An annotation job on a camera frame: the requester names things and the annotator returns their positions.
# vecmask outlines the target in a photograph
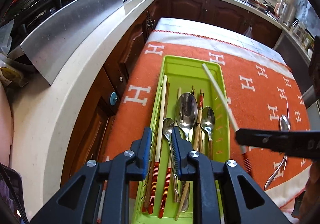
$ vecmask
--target orange blanket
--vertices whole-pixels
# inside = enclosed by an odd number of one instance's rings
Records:
[[[228,103],[239,127],[278,130],[280,116],[287,113],[288,100],[292,130],[309,130],[307,111],[295,80],[256,62],[230,54],[192,46],[148,42],[132,72],[116,115],[105,152],[109,159],[129,149],[132,141],[141,138],[144,127],[150,125],[160,67],[165,55],[218,60]],[[261,187],[283,158],[279,153],[253,147],[248,149],[248,156],[252,162],[254,179]],[[242,163],[231,127],[230,158]],[[276,175],[269,189],[286,182],[309,165],[310,162],[304,159],[288,158],[286,170]],[[136,197],[137,185],[131,185],[131,198]]]

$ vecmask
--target wooden cabinet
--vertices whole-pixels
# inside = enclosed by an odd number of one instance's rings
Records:
[[[206,22],[208,0],[162,0],[163,17]]]
[[[122,98],[132,70],[147,41],[146,18],[147,12],[145,11],[122,36],[103,65],[120,98]]]
[[[162,0],[154,0],[151,5],[147,8],[147,13],[150,15],[150,19],[153,22],[154,21],[154,28],[157,25],[158,21],[160,20],[162,15],[162,7],[161,7],[161,1]]]
[[[276,45],[282,30],[255,14],[252,14],[252,21],[252,38],[273,48]]]
[[[114,88],[102,68],[93,82],[73,128],[61,176],[63,185],[88,160],[103,161],[103,153],[120,101],[110,104]]]
[[[162,17],[215,25],[243,34],[252,26],[252,38],[273,48],[281,29],[241,7],[220,0],[162,0]]]
[[[239,33],[245,19],[245,10],[219,0],[211,0],[210,6],[209,12],[213,15],[212,25]]]

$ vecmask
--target kettle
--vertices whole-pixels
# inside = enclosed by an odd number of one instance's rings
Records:
[[[275,11],[283,25],[289,29],[295,19],[297,9],[287,0],[281,0]]]

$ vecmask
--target stainless steel spoon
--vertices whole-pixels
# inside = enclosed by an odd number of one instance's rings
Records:
[[[210,160],[213,160],[213,141],[212,141],[211,134],[214,129],[214,124],[215,124],[214,112],[211,107],[207,106],[202,111],[201,127],[204,131],[208,133],[208,141],[209,141],[208,157]]]
[[[288,109],[288,102],[287,102],[287,113],[288,113],[288,117],[289,117],[289,109]],[[279,125],[280,125],[280,130],[282,132],[288,132],[290,131],[291,129],[291,123],[289,121],[289,118],[285,115],[282,115],[280,117],[280,120],[279,120]],[[273,179],[275,178],[275,176],[277,175],[278,171],[281,169],[282,166],[283,167],[283,170],[285,170],[285,167],[287,165],[287,155],[284,155],[280,165],[278,166],[278,168],[276,169],[276,171],[271,175],[271,177],[268,179],[268,181],[266,182],[265,186],[264,186],[264,189],[266,190],[269,185],[271,184],[271,182],[273,181]]]
[[[288,116],[285,116],[285,115],[282,115],[280,117],[280,120],[279,120],[279,125],[280,125],[280,130],[282,132],[289,132],[290,129],[291,129],[291,123],[289,121],[289,106],[288,106],[288,101],[287,101],[287,115]],[[287,155],[284,155],[284,166],[283,166],[283,170],[285,170],[286,166],[287,166],[287,160],[288,160],[288,157]]]
[[[187,141],[192,141],[189,135],[191,129],[196,123],[198,117],[198,104],[196,98],[191,93],[183,93],[177,101],[176,106],[176,122],[185,134]],[[189,208],[189,188],[188,195],[183,203],[181,212],[186,212]]]
[[[165,118],[163,120],[163,130],[162,134],[169,142],[170,148],[170,158],[171,158],[171,172],[172,172],[172,179],[173,179],[173,193],[174,193],[174,201],[179,202],[179,190],[178,190],[178,176],[174,166],[174,155],[173,155],[173,147],[171,143],[171,134],[172,129],[174,127],[174,121],[171,118]]]

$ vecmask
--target white countertop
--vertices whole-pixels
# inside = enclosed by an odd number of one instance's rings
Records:
[[[76,49],[52,86],[37,74],[12,105],[14,136],[10,166],[23,179],[30,219],[60,188],[69,139],[83,101],[103,63],[131,24],[154,0],[128,0]],[[284,29],[271,17],[238,0],[222,0]]]

